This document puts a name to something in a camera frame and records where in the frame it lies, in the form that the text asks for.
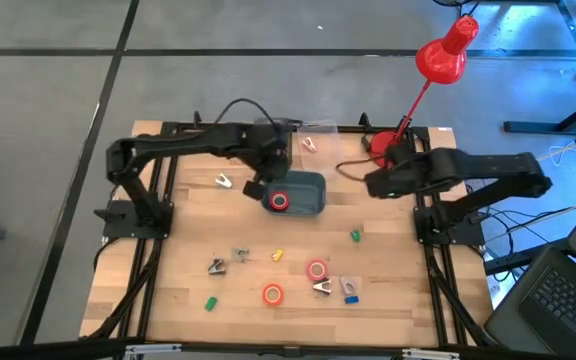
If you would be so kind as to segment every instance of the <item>gray bowl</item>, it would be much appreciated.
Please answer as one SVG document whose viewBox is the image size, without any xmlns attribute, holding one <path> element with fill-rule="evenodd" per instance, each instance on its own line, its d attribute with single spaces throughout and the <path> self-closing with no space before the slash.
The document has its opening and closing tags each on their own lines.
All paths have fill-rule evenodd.
<svg viewBox="0 0 576 360">
<path fill-rule="evenodd" d="M 276 192 L 288 195 L 288 208 L 276 211 L 270 206 L 270 197 Z M 316 216 L 326 206 L 326 179 L 320 173 L 288 171 L 283 180 L 266 186 L 262 206 L 273 214 L 293 216 Z"/>
</svg>

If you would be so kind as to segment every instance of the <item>white cable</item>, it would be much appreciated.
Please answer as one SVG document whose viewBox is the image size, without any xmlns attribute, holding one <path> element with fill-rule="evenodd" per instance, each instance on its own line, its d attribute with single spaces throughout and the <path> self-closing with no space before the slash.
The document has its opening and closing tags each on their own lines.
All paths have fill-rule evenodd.
<svg viewBox="0 0 576 360">
<path fill-rule="evenodd" d="M 551 153 L 548 154 L 548 155 L 544 155 L 544 156 L 538 158 L 537 161 L 541 161 L 541 160 L 548 159 L 548 158 L 550 158 L 550 157 L 553 157 L 553 156 L 555 156 L 555 155 L 557 155 L 557 154 L 563 153 L 564 151 L 568 151 L 568 150 L 570 150 L 570 149 L 572 149 L 572 148 L 575 148 L 575 147 L 576 147 L 576 143 L 575 143 L 575 144 L 567 145 L 567 146 L 561 148 L 560 150 L 555 151 L 554 153 L 551 152 Z"/>
<path fill-rule="evenodd" d="M 565 149 L 565 148 L 567 148 L 568 146 L 572 145 L 572 144 L 575 143 L 575 142 L 576 142 L 576 139 L 573 140 L 573 141 L 571 141 L 571 142 L 569 142 L 568 145 L 566 145 L 566 146 L 551 146 L 551 147 L 548 148 L 549 158 L 550 158 L 550 161 L 552 161 L 553 165 L 555 165 L 555 166 L 557 166 L 557 167 L 558 167 L 559 165 L 561 165 L 561 161 L 562 161 L 563 158 L 564 158 L 564 154 L 566 153 L 566 150 L 560 152 L 560 153 L 559 153 L 559 154 L 560 154 L 560 155 L 559 155 L 559 158 L 557 158 L 557 160 L 555 160 L 555 156 L 554 156 L 554 154 L 552 153 L 552 149 Z M 570 149 L 568 149 L 568 150 L 576 151 L 575 148 L 570 148 Z"/>
<path fill-rule="evenodd" d="M 576 209 L 576 205 L 573 205 L 573 206 L 567 208 L 566 210 L 563 210 L 562 212 L 558 212 L 558 213 L 555 213 L 555 214 L 550 214 L 550 215 L 544 216 L 544 217 L 542 217 L 542 218 L 539 218 L 539 219 L 531 222 L 530 224 L 518 226 L 518 227 L 516 227 L 515 229 L 512 229 L 512 230 L 510 230 L 510 231 L 506 231 L 506 232 L 503 233 L 503 234 L 497 235 L 497 236 L 495 236 L 495 237 L 493 237 L 493 238 L 490 238 L 490 239 L 486 240 L 486 242 L 489 242 L 489 241 L 492 241 L 492 240 L 495 240 L 495 239 L 499 239 L 500 237 L 503 237 L 503 236 L 506 236 L 506 235 L 508 235 L 508 234 L 511 234 L 511 233 L 513 233 L 513 232 L 515 232 L 515 231 L 517 231 L 517 230 L 521 230 L 521 228 L 523 228 L 524 226 L 535 225 L 535 224 L 540 223 L 540 222 L 542 222 L 542 221 L 545 221 L 545 220 L 548 220 L 548 219 L 552 219 L 552 218 L 557 217 L 557 216 L 559 216 L 559 215 L 563 215 L 563 214 L 565 214 L 565 213 L 567 213 L 567 212 L 571 212 L 571 211 L 573 211 L 573 210 L 575 210 L 575 209 Z"/>
</svg>

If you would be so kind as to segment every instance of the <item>tape roll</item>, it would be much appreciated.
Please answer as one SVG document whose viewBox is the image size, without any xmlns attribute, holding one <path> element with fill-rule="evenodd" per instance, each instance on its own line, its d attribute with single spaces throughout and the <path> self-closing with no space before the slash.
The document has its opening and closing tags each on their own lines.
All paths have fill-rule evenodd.
<svg viewBox="0 0 576 360">
<path fill-rule="evenodd" d="M 288 194 L 283 191 L 273 193 L 270 197 L 270 207 L 275 211 L 284 211 L 288 208 L 289 204 Z"/>
<path fill-rule="evenodd" d="M 271 300 L 268 294 L 273 290 L 277 291 L 277 298 Z M 263 298 L 266 305 L 279 306 L 281 305 L 282 301 L 284 301 L 284 291 L 281 289 L 281 286 L 277 284 L 268 284 L 264 287 L 264 291 L 261 293 L 261 297 Z"/>
<path fill-rule="evenodd" d="M 326 267 L 326 263 L 324 263 L 321 260 L 313 260 L 308 263 L 308 266 L 306 267 L 306 274 L 308 275 L 308 278 L 312 281 L 323 280 L 325 277 L 328 276 L 328 267 Z"/>
</svg>

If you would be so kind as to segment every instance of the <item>concrete floor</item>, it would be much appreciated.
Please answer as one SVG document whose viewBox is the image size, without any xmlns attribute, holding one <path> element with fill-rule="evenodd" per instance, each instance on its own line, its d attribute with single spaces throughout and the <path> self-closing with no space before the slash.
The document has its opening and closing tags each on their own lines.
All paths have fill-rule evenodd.
<svg viewBox="0 0 576 360">
<path fill-rule="evenodd" d="M 566 4 L 576 21 L 576 0 Z M 114 48 L 128 5 L 0 0 L 0 47 Z M 576 48 L 555 5 L 485 2 L 475 15 L 481 34 L 473 49 Z M 430 0 L 149 0 L 139 5 L 128 48 L 414 49 L 442 36 L 455 17 L 454 9 Z M 108 57 L 0 58 L 0 222 L 8 228 L 0 241 L 0 345 L 18 335 L 109 63 Z M 393 124 L 422 83 L 412 58 L 124 58 L 38 341 L 78 334 L 102 229 L 92 210 L 104 206 L 110 190 L 104 151 L 135 120 L 188 120 L 194 110 L 211 119 L 230 100 L 249 97 L 275 116 L 355 124 L 366 111 L 376 124 Z M 431 87 L 415 123 L 453 127 L 458 146 L 474 154 L 540 156 L 572 138 L 506 134 L 501 123 L 557 122 L 575 109 L 576 58 L 480 58 L 469 61 L 458 84 Z M 226 120 L 257 116 L 242 106 Z M 576 152 L 559 167 L 548 160 L 542 166 L 555 183 L 547 195 L 496 208 L 537 213 L 576 203 Z M 534 229 L 556 240 L 575 223 L 572 213 Z M 491 238 L 503 229 L 485 222 L 484 231 Z M 516 250 L 541 241 L 524 231 L 515 240 Z M 505 239 L 488 245 L 499 255 L 508 251 Z M 214 357 L 220 358 L 249 357 Z"/>
</svg>

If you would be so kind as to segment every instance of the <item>wooden table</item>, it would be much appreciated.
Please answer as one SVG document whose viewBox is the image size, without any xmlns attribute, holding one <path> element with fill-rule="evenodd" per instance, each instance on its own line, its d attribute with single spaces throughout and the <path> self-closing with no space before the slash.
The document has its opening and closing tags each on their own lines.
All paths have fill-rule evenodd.
<svg viewBox="0 0 576 360">
<path fill-rule="evenodd" d="M 133 134 L 158 134 L 161 122 L 137 121 Z M 454 147 L 449 128 L 430 128 L 433 147 Z M 345 160 L 366 158 L 359 134 L 340 134 Z M 301 168 L 300 151 L 293 141 L 293 169 Z M 348 167 L 363 175 L 374 169 L 366 163 Z M 215 186 L 224 172 L 232 189 Z M 163 171 L 160 184 L 165 179 Z M 147 184 L 150 168 L 142 173 Z M 417 243 L 412 208 L 414 196 L 397 200 L 371 199 L 363 183 L 336 176 L 327 182 L 327 204 L 316 218 L 268 213 L 241 190 L 252 171 L 236 159 L 211 155 L 179 158 L 173 192 L 175 214 L 170 237 L 164 241 L 147 339 L 181 342 L 254 344 L 434 346 L 429 280 L 422 247 Z M 465 193 L 463 185 L 442 194 L 445 199 Z M 359 244 L 350 238 L 361 230 Z M 96 330 L 117 305 L 128 282 L 136 241 L 119 240 L 101 255 L 81 335 Z M 231 258 L 233 247 L 250 249 L 249 260 Z M 277 248 L 279 262 L 271 260 Z M 225 276 L 209 276 L 215 256 L 227 261 Z M 483 324 L 492 306 L 481 258 L 466 247 L 452 247 L 460 298 L 473 318 Z M 322 259 L 332 280 L 329 297 L 312 290 L 306 263 Z M 345 305 L 339 276 L 359 285 L 360 302 Z M 262 302 L 268 283 L 283 287 L 285 299 L 277 308 Z M 218 298 L 212 312 L 204 310 L 211 296 Z M 449 338 L 454 341 L 448 302 L 444 313 Z M 133 319 L 141 308 L 137 300 Z M 129 334 L 136 333 L 136 320 Z"/>
</svg>

